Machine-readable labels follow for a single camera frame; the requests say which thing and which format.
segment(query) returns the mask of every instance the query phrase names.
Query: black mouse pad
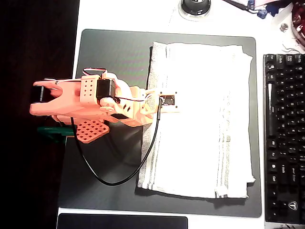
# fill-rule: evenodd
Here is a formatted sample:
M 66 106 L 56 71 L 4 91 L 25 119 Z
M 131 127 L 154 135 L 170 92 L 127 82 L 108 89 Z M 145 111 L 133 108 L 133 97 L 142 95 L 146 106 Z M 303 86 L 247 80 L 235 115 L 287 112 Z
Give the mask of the black mouse pad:
M 253 57 L 249 77 L 249 137 L 252 171 L 256 181 L 248 187 L 249 198 L 203 199 L 167 195 L 136 188 L 138 176 L 118 187 L 108 187 L 93 177 L 81 159 L 74 139 L 68 139 L 62 170 L 59 207 L 259 217 L 262 206 L 255 39 L 251 37 L 84 30 L 81 36 L 76 77 L 82 76 L 81 72 L 85 67 L 104 67 L 109 72 L 115 73 L 119 79 L 126 81 L 129 86 L 137 85 L 146 88 L 153 41 L 241 45 L 244 53 Z M 196 125 L 188 120 L 185 122 L 187 125 Z M 110 128 L 109 134 L 90 144 L 82 144 L 82 148 L 86 158 L 99 176 L 108 182 L 116 182 L 130 175 L 140 163 L 142 127 L 132 128 L 117 123 L 111 124 Z
M 187 217 L 60 214 L 57 229 L 187 229 Z

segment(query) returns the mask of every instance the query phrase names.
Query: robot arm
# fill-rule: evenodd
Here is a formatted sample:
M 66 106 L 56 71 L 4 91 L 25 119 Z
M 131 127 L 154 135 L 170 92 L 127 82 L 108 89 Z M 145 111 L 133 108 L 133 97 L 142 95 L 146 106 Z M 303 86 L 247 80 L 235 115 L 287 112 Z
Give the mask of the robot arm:
M 51 115 L 67 125 L 73 117 L 77 137 L 83 143 L 90 143 L 109 132 L 104 120 L 120 121 L 132 127 L 152 123 L 159 98 L 163 100 L 161 113 L 178 112 L 176 91 L 129 87 L 107 70 L 101 76 L 88 74 L 75 80 L 38 81 L 34 88 L 38 99 L 30 105 L 30 113 Z M 43 100 L 47 92 L 51 93 L 50 101 Z

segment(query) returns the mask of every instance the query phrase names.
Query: green object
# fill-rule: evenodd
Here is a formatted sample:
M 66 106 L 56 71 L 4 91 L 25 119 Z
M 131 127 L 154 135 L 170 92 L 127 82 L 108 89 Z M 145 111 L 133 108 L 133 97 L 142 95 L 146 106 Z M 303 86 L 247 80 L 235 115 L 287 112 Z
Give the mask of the green object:
M 55 142 L 65 142 L 66 137 L 74 136 L 73 129 L 71 127 L 54 127 L 43 126 L 38 127 L 37 132 L 52 139 Z

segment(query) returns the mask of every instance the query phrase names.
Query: folded towel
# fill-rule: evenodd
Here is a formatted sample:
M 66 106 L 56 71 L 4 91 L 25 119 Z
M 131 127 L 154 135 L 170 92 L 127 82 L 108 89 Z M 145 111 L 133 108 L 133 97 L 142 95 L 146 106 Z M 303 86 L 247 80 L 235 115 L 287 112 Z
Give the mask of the folded towel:
M 162 113 L 138 187 L 187 197 L 246 198 L 252 175 L 249 74 L 242 46 L 153 43 L 148 88 L 171 88 L 179 113 Z M 142 158 L 155 122 L 143 128 Z

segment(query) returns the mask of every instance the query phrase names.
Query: desk surface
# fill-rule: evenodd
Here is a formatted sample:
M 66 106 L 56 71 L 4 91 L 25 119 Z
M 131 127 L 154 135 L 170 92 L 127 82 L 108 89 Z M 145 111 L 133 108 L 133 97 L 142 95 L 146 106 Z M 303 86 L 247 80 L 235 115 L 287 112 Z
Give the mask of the desk surface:
M 257 100 L 259 123 L 260 158 L 264 153 L 264 115 L 263 115 L 263 54 L 281 53 L 281 44 L 275 39 L 270 30 L 271 15 L 262 20 L 254 14 L 242 11 L 228 5 L 222 0 L 214 0 L 209 16 L 201 22 L 191 22 L 180 17 L 176 6 L 178 0 L 81 0 L 79 20 L 75 46 L 73 77 L 76 75 L 77 60 L 84 29 L 104 29 L 121 31 L 151 31 L 166 33 L 206 34 L 223 36 L 248 36 L 256 40 L 256 69 L 257 69 Z M 264 161 L 260 161 L 261 190 L 264 190 Z M 100 214 L 143 214 L 160 215 L 160 213 L 96 211 L 60 208 L 59 214 L 72 213 L 100 213 Z M 264 228 L 264 204 L 259 218 L 234 218 L 207 215 L 186 215 L 189 228 L 226 228 L 234 225 L 237 228 Z

